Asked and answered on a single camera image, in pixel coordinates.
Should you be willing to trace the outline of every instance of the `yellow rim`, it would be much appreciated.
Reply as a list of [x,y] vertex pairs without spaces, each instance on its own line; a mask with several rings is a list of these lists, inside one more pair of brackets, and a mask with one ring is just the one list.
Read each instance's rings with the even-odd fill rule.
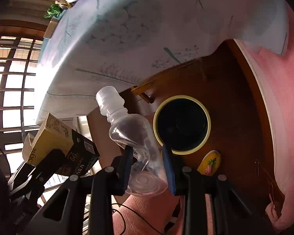
[[205,138],[203,139],[203,141],[197,146],[194,147],[193,149],[187,150],[187,151],[177,151],[172,149],[172,152],[176,155],[188,155],[188,154],[192,154],[194,152],[196,152],[198,149],[200,149],[208,140],[208,137],[210,135],[210,130],[211,130],[211,121],[210,121],[210,116],[208,113],[208,110],[205,108],[205,106],[197,99],[190,97],[190,96],[172,96],[168,99],[166,99],[162,104],[160,104],[160,106],[158,107],[158,109],[156,110],[156,113],[154,114],[154,122],[153,122],[153,128],[154,128],[154,135],[156,136],[158,142],[160,143],[160,145],[163,146],[163,142],[158,134],[158,129],[157,129],[157,120],[158,120],[158,116],[160,111],[163,109],[163,107],[165,105],[167,105],[170,101],[176,100],[176,99],[189,99],[192,100],[193,102],[196,102],[205,112],[206,117],[207,117],[207,122],[208,122],[208,129],[207,129],[207,133],[205,135]]

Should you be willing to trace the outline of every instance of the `qr code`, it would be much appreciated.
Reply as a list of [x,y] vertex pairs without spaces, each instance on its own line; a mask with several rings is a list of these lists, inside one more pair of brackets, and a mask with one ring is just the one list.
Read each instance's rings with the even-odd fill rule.
[[92,144],[89,144],[89,143],[86,142],[86,141],[84,141],[84,144],[85,144],[85,148],[86,148],[87,151],[89,151],[89,152],[95,154],[95,152],[94,152],[94,147],[92,146]]

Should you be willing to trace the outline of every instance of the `metal bolt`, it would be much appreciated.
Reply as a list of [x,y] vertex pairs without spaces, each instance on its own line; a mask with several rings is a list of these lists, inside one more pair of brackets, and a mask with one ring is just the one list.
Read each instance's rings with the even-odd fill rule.
[[182,168],[182,171],[185,172],[185,173],[191,172],[191,167],[184,166],[184,167]]
[[108,166],[105,168],[105,172],[107,173],[110,173],[110,172],[113,172],[114,171],[114,168],[112,166]]
[[72,182],[74,182],[74,181],[76,181],[76,180],[78,180],[78,175],[70,175],[70,180],[72,181]]
[[220,175],[218,176],[218,179],[219,179],[220,181],[226,181],[226,175],[220,174]]

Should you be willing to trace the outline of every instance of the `white ribbed cap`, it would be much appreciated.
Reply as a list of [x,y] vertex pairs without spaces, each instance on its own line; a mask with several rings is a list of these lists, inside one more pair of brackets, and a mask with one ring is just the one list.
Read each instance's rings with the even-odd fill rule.
[[96,100],[100,107],[100,113],[104,116],[114,112],[119,108],[119,105],[124,105],[124,99],[119,95],[118,91],[113,86],[105,86],[96,94]]

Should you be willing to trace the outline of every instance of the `bottle neck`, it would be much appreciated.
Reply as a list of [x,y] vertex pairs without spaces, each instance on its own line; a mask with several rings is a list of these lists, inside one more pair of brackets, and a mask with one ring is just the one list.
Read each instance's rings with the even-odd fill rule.
[[113,124],[118,118],[128,115],[127,109],[124,107],[115,110],[112,113],[107,112],[107,120],[111,124]]

